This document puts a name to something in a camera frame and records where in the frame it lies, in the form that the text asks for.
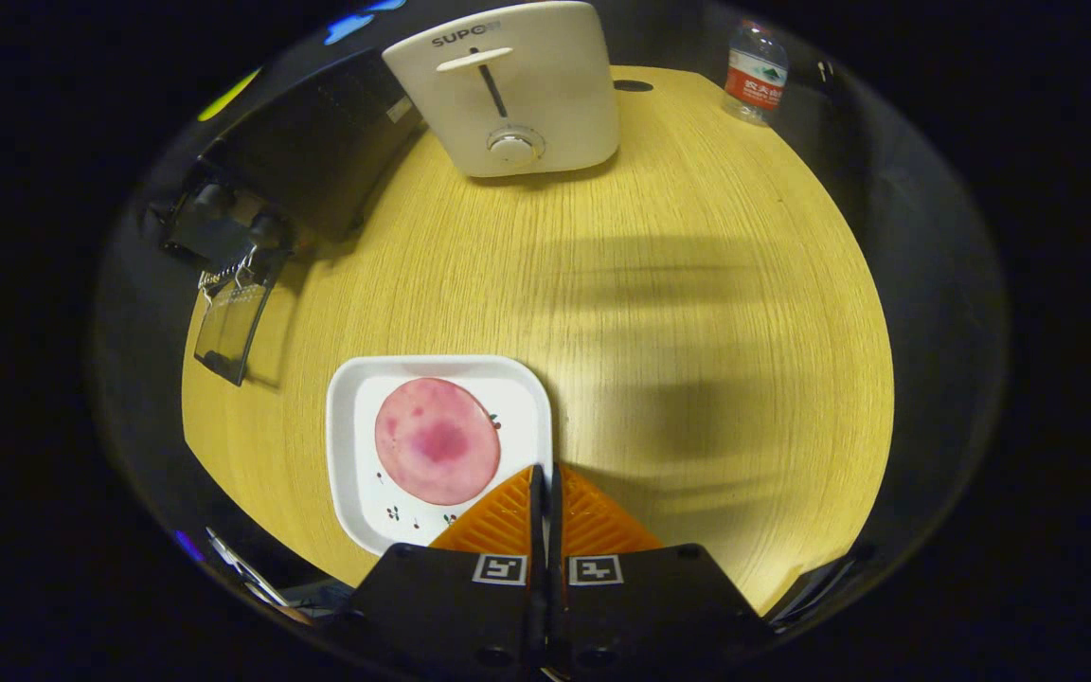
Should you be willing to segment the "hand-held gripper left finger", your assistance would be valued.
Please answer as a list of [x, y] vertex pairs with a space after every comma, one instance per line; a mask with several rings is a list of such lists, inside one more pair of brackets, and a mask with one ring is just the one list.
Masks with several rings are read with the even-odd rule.
[[544, 648], [538, 465], [497, 484], [435, 545], [391, 545], [347, 612], [348, 653], [391, 678], [530, 678]]

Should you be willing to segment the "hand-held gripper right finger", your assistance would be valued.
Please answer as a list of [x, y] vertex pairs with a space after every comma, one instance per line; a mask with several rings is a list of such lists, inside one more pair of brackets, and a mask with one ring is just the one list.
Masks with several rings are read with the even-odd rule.
[[702, 545], [662, 545], [575, 469], [551, 472], [547, 673], [728, 673], [772, 647]]

